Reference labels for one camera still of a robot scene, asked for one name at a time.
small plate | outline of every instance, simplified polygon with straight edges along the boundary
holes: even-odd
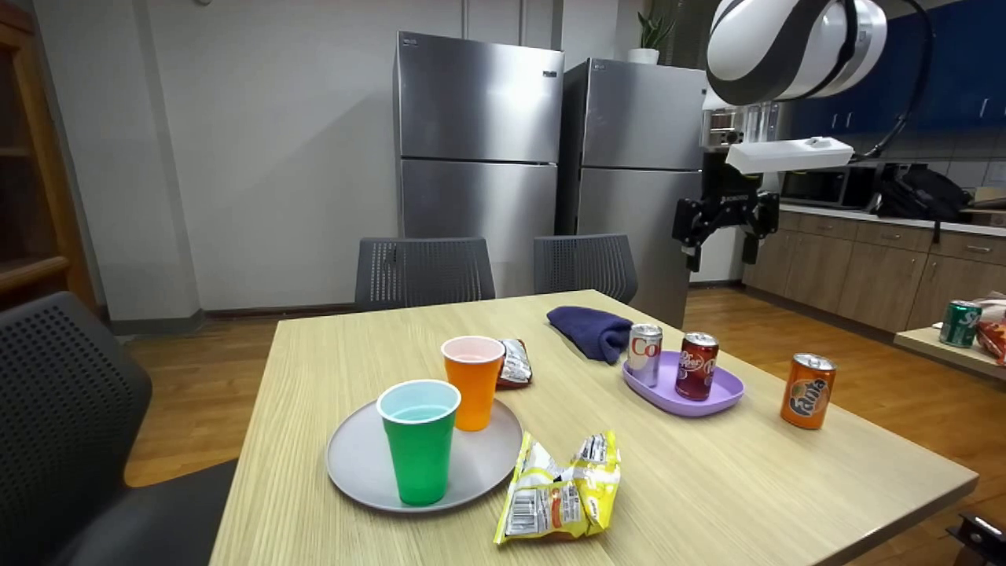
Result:
[[[449,488],[434,506],[401,506],[378,405],[351,413],[324,452],[324,473],[350,499],[384,511],[440,511],[494,489],[515,465],[523,425],[498,402],[484,430],[452,430]]]
[[[638,376],[631,376],[630,371],[621,371],[621,376],[624,376],[630,389],[636,389],[640,400],[655,402],[664,413],[684,416],[684,417],[727,413],[746,397],[746,384],[723,368],[713,371],[713,387],[703,402],[678,397],[674,389],[674,384],[678,376],[678,352],[661,356],[661,375],[657,375],[655,389],[648,384],[640,384]]]

table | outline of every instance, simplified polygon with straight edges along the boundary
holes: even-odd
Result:
[[[984,376],[1006,381],[1006,368],[994,361],[994,356],[980,352],[977,338],[975,347],[948,347],[941,338],[936,327],[915,327],[894,335],[897,347],[941,357],[942,365],[955,365]]]
[[[728,352],[746,400],[675,417],[636,397],[617,365],[588,361],[549,323],[555,304],[648,320],[599,292],[555,292],[374,314],[283,320],[265,368],[214,564],[824,564],[967,495],[975,473],[838,405],[824,430],[776,417],[783,381]],[[494,546],[505,488],[423,518],[350,502],[324,474],[346,416],[405,376],[444,375],[452,333],[523,335],[534,384],[501,400],[553,457],[617,430],[621,488],[612,528],[588,540]]]

green plastic cup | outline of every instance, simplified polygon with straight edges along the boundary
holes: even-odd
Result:
[[[378,397],[401,506],[444,499],[458,402],[445,381],[405,381]]]

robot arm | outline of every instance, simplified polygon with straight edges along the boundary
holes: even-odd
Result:
[[[708,45],[708,83],[727,103],[757,113],[772,99],[829,97],[861,83],[886,45],[875,0],[723,0]],[[737,172],[844,165],[852,143],[828,136],[768,142],[751,130],[728,149]]]
[[[708,83],[720,99],[741,111],[828,97],[861,83],[882,45],[886,16],[875,0],[720,0],[708,45]],[[776,229],[780,196],[757,188],[762,176],[751,172],[842,165],[848,156],[852,149],[835,138],[765,142],[762,118],[754,136],[728,138],[723,162],[741,176],[713,181],[741,191],[709,188],[703,201],[675,206],[674,240],[681,241],[689,267],[699,271],[701,241],[713,229],[737,222],[746,227],[746,262],[754,263],[757,241]]]
[[[723,0],[708,79],[732,106],[829,97],[861,83],[882,45],[886,16],[875,0]]]

refrigerator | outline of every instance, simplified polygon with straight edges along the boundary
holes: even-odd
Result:
[[[631,304],[681,323],[689,263],[674,240],[678,199],[701,199],[703,71],[583,60],[564,74],[555,231],[624,231]]]
[[[401,237],[484,237],[498,295],[531,288],[531,240],[553,231],[564,52],[398,33]]]

